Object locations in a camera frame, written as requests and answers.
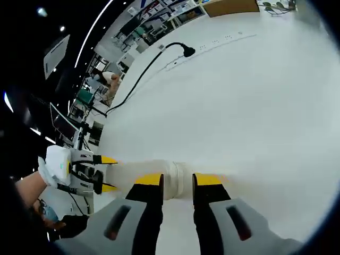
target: cable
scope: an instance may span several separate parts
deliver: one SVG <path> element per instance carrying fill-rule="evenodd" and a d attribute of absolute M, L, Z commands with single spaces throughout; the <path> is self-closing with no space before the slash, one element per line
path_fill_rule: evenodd
<path fill-rule="evenodd" d="M 85 177 L 86 179 L 90 179 L 90 178 L 88 178 L 88 177 L 86 176 L 85 173 L 83 173 L 83 172 L 81 172 L 81 171 L 79 171 L 78 174 L 79 174 L 79 175 L 82 175 L 82 176 Z"/>
<path fill-rule="evenodd" d="M 80 207 L 78 206 L 77 201 L 74 199 L 73 195 L 71 195 L 71 193 L 68 192 L 68 194 L 71 196 L 71 198 L 73 199 L 73 201 L 75 202 L 75 205 L 78 207 L 78 209 L 80 210 Z"/>
<path fill-rule="evenodd" d="M 72 145 L 72 144 L 70 144 L 70 143 L 67 143 L 67 142 L 65 142 L 64 140 L 63 140 L 63 143 L 67 144 L 67 145 L 68 145 L 68 146 L 70 146 L 71 148 L 73 147 L 73 145 Z"/>
<path fill-rule="evenodd" d="M 87 202 L 86 197 L 84 197 L 84 200 L 85 200 L 85 203 L 86 203 L 86 206 L 87 206 L 87 214 L 90 214 L 90 205 Z"/>
<path fill-rule="evenodd" d="M 84 139 L 84 146 L 85 146 L 86 149 L 90 150 L 90 147 L 89 147 L 89 145 L 87 144 L 87 142 L 85 141 L 85 139 Z"/>
<path fill-rule="evenodd" d="M 167 46 L 165 46 L 165 49 L 173 46 L 173 45 L 180 45 L 183 49 L 184 49 L 184 57 L 190 57 L 191 55 L 193 55 L 195 53 L 195 49 L 188 47 L 185 44 L 182 44 L 180 42 L 172 42 L 171 44 L 168 44 Z M 163 51 L 161 51 L 160 53 L 157 54 L 157 56 L 150 62 L 150 64 L 144 69 L 144 71 L 142 72 L 142 74 L 139 76 L 139 78 L 137 79 L 136 83 L 133 85 L 132 89 L 130 90 L 130 92 L 128 93 L 128 95 L 125 97 L 125 99 L 118 105 L 116 105 L 113 108 L 110 108 L 109 110 L 107 110 L 105 112 L 105 114 L 107 115 L 109 112 L 111 112 L 114 109 L 117 109 L 118 107 L 122 106 L 123 104 L 125 104 L 125 102 L 127 101 L 127 99 L 129 98 L 129 96 L 131 95 L 132 91 L 136 88 L 138 82 L 140 81 L 140 79 L 142 79 L 143 75 L 146 73 L 146 71 L 150 68 L 150 66 L 154 63 L 154 61 L 156 61 L 156 59 L 163 53 Z"/>

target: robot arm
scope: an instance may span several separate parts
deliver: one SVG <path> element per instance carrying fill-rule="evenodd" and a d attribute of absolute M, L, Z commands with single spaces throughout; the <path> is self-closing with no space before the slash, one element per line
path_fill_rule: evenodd
<path fill-rule="evenodd" d="M 101 171 L 96 171 L 94 177 L 89 177 L 73 170 L 74 165 L 82 163 L 117 164 L 117 161 L 112 158 L 94 155 L 86 150 L 53 145 L 47 148 L 45 161 L 42 158 L 38 159 L 39 173 L 48 185 L 55 188 L 82 196 L 92 191 L 101 194 L 116 189 L 116 187 L 103 182 Z"/>
<path fill-rule="evenodd" d="M 82 233 L 57 245 L 69 254 L 155 254 L 163 179 L 161 173 L 139 178 L 125 199 L 112 201 L 89 218 Z M 271 232 L 267 220 L 241 199 L 231 199 L 214 175 L 193 174 L 193 203 L 201 254 L 288 255 L 301 246 Z"/>

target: wall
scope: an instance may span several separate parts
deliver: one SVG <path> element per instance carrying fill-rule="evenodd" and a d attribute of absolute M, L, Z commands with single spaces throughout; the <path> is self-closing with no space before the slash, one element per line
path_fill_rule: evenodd
<path fill-rule="evenodd" d="M 151 3 L 153 0 L 146 0 L 145 6 Z M 120 28 L 124 26 L 131 18 L 131 14 L 128 13 L 128 9 L 131 7 L 134 7 L 136 10 L 140 10 L 141 6 L 141 0 L 136 0 L 132 4 L 130 4 L 124 12 L 121 13 L 121 15 L 118 16 L 118 18 L 113 22 L 113 24 L 110 26 L 110 28 L 107 30 L 103 38 L 110 38 L 111 36 L 116 35 Z"/>
<path fill-rule="evenodd" d="M 123 55 L 123 52 L 114 46 L 110 40 L 101 40 L 95 47 L 95 53 L 114 63 Z"/>

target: black power cord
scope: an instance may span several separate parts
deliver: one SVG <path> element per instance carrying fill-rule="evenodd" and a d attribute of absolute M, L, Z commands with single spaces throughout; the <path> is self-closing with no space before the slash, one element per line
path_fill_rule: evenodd
<path fill-rule="evenodd" d="M 90 147 L 89 147 L 89 145 L 87 144 L 87 142 L 85 141 L 85 139 L 84 139 L 84 147 L 85 147 L 86 149 L 90 150 Z"/>
<path fill-rule="evenodd" d="M 86 197 L 84 197 L 84 200 L 85 200 L 85 203 L 86 203 L 86 206 L 87 206 L 87 214 L 90 214 L 90 205 L 89 205 L 88 201 L 86 200 Z"/>
<path fill-rule="evenodd" d="M 173 45 L 180 45 L 183 49 L 184 49 L 184 57 L 190 57 L 195 53 L 195 49 L 188 47 L 187 45 L 181 43 L 181 42 L 172 42 L 171 44 L 168 44 L 167 46 L 165 46 L 165 48 L 169 48 Z M 134 86 L 132 87 L 132 89 L 130 90 L 130 92 L 128 93 L 128 95 L 125 97 L 125 99 L 119 104 L 116 105 L 113 108 L 110 108 L 109 110 L 107 110 L 105 112 L 105 114 L 107 115 L 109 112 L 111 112 L 114 109 L 117 109 L 118 107 L 122 106 L 123 104 L 125 104 L 125 102 L 127 101 L 127 99 L 129 98 L 129 96 L 131 95 L 132 91 L 136 88 L 138 82 L 140 81 L 140 79 L 143 77 L 143 75 L 146 73 L 146 71 L 150 68 L 150 66 L 154 63 L 154 61 L 156 61 L 156 59 L 163 53 L 163 51 L 161 51 L 160 53 L 157 54 L 157 56 L 150 62 L 150 64 L 144 69 L 144 71 L 142 72 L 142 74 L 139 76 L 139 78 L 137 79 L 136 83 L 134 84 Z"/>

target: desk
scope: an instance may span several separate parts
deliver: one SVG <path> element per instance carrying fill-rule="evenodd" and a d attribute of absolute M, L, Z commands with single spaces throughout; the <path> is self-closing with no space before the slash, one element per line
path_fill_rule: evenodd
<path fill-rule="evenodd" d="M 98 96 L 98 94 L 92 95 L 92 97 L 95 97 L 95 100 L 93 102 L 93 107 L 98 109 L 99 111 L 102 111 L 102 112 L 107 111 L 108 107 L 106 105 L 104 105 L 103 103 L 101 103 L 99 101 L 101 98 L 100 97 L 97 98 L 97 96 Z M 105 124 L 106 118 L 103 115 L 99 114 L 95 110 L 88 110 L 87 106 L 85 106 L 83 104 L 81 104 L 81 106 L 82 106 L 83 111 L 84 111 L 84 116 L 83 116 L 83 118 L 80 122 L 85 121 L 89 125 L 89 128 L 93 127 L 95 121 L 100 123 L 100 124 L 103 124 L 103 125 Z M 76 141 L 73 145 L 74 148 L 78 148 L 78 146 L 79 146 L 79 134 L 81 132 L 83 132 L 82 127 L 79 129 L 78 137 L 76 138 Z M 89 149 L 92 152 L 96 153 L 98 147 L 89 142 L 90 135 L 91 134 L 88 132 L 84 137 L 84 141 L 88 144 Z"/>
<path fill-rule="evenodd" d="M 323 31 L 294 13 L 204 15 L 145 50 L 111 107 L 160 44 L 180 41 L 198 50 L 240 31 L 256 36 L 170 70 L 165 66 L 183 52 L 167 49 L 126 104 L 108 115 L 98 153 L 125 163 L 185 162 L 197 172 L 224 175 L 232 198 L 264 215 L 278 235 L 304 241 L 325 217 L 340 180 L 340 65 Z M 195 231 L 190 201 L 165 201 L 163 213 L 159 254 L 199 254 L 189 235 Z"/>

